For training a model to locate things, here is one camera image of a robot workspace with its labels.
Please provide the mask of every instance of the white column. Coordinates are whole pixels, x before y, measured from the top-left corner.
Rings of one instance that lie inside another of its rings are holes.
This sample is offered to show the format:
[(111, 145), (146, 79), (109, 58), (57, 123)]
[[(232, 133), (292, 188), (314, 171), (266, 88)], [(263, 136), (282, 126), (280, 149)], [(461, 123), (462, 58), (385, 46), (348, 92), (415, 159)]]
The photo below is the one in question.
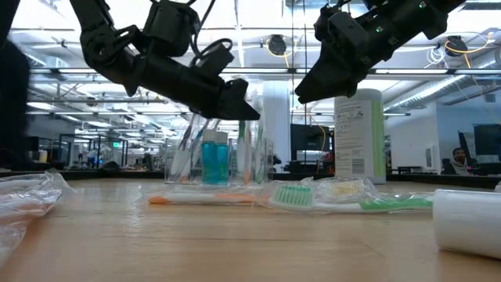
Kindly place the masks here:
[(290, 89), (288, 81), (265, 81), (263, 105), (265, 137), (273, 141), (274, 154), (282, 160), (281, 166), (290, 161)]

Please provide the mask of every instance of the black robotic arm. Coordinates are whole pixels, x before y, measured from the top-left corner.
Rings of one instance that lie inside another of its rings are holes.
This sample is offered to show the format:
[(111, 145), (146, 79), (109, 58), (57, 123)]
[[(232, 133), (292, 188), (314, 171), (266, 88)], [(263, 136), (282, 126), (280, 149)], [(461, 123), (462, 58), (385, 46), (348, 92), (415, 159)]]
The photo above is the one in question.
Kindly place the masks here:
[(215, 42), (190, 66), (172, 57), (182, 56), (200, 32), (198, 14), (184, 3), (152, 0), (141, 31), (132, 25), (120, 30), (104, 0), (70, 0), (81, 25), (85, 62), (110, 81), (134, 95), (142, 86), (206, 118), (256, 120), (259, 114), (245, 100), (248, 83), (225, 82), (219, 77), (233, 61), (223, 42)]
[[(19, 1), (0, 4), (0, 48)], [(206, 118), (259, 119), (244, 100), (248, 83), (242, 79), (224, 82), (219, 77), (233, 60), (231, 40), (218, 40), (202, 52), (196, 47), (206, 18), (200, 21), (189, 6), (196, 0), (186, 4), (150, 1), (150, 14), (141, 31), (134, 25), (116, 30), (104, 0), (70, 0), (81, 25), (85, 62), (110, 81), (122, 84), (130, 96), (142, 86), (184, 103)], [(429, 39), (443, 33), (448, 13), (465, 2), (363, 0), (369, 12), (353, 19), (341, 11), (350, 1), (338, 0), (337, 5), (320, 10), (315, 37), (322, 48), (318, 61), (295, 89), (301, 103), (353, 96), (371, 67), (389, 60), (396, 49), (420, 32)], [(196, 57), (189, 66), (172, 59), (184, 55), (190, 46)]]

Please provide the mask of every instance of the mouthwash bottle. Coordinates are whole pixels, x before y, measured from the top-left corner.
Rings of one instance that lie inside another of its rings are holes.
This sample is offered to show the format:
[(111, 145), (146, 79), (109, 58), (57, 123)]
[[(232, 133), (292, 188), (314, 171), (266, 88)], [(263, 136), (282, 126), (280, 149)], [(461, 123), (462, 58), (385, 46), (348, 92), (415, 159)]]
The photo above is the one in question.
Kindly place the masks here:
[(216, 132), (216, 150), (218, 155), (218, 184), (228, 184), (228, 133)]
[(202, 135), (202, 183), (218, 184), (216, 131), (205, 129)]

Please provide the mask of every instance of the table surface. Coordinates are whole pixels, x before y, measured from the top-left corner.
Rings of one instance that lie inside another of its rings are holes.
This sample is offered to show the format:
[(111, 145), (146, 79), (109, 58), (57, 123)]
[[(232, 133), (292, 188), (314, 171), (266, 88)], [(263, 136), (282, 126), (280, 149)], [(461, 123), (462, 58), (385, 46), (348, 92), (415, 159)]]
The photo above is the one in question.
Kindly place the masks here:
[(501, 261), (439, 251), (429, 212), (303, 215), (237, 206), (154, 206), (137, 200), (141, 189), (162, 187), (158, 180), (70, 185), (78, 193), (67, 194), (31, 223), (0, 269), (2, 282), (501, 281)]

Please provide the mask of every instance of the bottle cap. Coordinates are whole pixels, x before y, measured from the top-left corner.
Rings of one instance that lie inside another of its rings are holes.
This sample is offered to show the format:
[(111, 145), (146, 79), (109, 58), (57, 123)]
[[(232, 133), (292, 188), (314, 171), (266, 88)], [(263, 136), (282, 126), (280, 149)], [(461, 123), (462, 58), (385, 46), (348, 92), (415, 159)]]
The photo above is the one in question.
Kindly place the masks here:
[(218, 144), (228, 144), (228, 133), (226, 133), (226, 132), (216, 132), (216, 143), (218, 143)]
[(214, 129), (205, 129), (202, 138), (203, 142), (214, 142), (216, 140), (216, 131)]

